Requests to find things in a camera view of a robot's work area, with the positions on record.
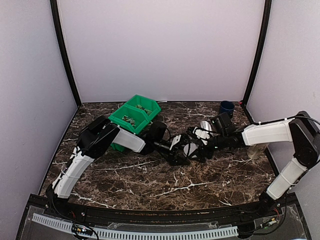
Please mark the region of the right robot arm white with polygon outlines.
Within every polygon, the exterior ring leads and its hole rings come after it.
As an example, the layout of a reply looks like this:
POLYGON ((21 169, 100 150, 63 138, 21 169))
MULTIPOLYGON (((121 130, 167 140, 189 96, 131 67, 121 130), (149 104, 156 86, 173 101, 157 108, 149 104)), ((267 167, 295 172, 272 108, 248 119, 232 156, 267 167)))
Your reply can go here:
POLYGON ((220 113, 191 129, 194 143, 183 151, 193 160, 210 159, 214 152, 225 148, 254 148, 265 145, 280 173, 265 190, 265 198, 255 205, 255 213, 266 217, 275 208, 274 201, 320 162, 320 122, 306 111, 282 119, 253 122, 236 126, 230 116, 220 113))

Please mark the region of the green three-compartment candy bin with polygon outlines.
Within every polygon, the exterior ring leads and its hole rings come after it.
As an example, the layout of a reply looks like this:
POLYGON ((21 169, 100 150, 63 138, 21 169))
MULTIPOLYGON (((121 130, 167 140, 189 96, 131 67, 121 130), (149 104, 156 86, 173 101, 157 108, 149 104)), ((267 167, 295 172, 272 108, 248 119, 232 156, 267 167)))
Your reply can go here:
POLYGON ((140 134, 160 112, 155 100, 136 94, 108 119, 129 132, 140 134))

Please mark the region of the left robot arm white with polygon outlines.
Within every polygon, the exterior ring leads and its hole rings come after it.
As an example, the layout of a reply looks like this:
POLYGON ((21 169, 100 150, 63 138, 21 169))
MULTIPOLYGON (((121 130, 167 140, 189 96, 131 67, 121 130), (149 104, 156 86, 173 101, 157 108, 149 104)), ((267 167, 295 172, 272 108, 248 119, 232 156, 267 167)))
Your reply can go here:
POLYGON ((60 218, 67 218, 70 206, 62 199, 68 199, 75 184, 95 160, 103 156, 111 144, 123 146, 135 153, 146 156, 158 152, 171 166, 190 164, 188 153, 183 153, 189 144, 187 134, 179 134, 164 140, 167 125, 156 121, 140 134, 130 132, 101 115, 86 126, 80 133, 70 159, 58 177, 46 189, 48 198, 53 198, 51 210, 60 218))

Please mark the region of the silver metal scoop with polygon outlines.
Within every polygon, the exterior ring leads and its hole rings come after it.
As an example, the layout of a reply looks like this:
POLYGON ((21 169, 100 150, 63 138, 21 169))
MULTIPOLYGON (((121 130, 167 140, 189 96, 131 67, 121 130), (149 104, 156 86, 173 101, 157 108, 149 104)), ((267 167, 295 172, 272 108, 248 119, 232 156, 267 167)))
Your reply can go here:
POLYGON ((212 127, 210 125, 210 123, 208 121, 201 121, 200 122, 200 127, 203 129, 203 130, 206 130, 206 131, 209 131, 209 132, 212 132, 212 127))

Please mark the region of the white round lid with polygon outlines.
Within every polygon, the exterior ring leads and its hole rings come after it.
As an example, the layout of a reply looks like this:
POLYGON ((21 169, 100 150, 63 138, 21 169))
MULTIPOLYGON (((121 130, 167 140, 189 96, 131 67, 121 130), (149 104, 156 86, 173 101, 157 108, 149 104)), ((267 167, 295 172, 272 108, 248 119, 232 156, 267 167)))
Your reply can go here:
POLYGON ((194 153, 198 149, 198 145, 195 143, 188 143, 183 148, 183 154, 188 159, 194 158, 194 153))

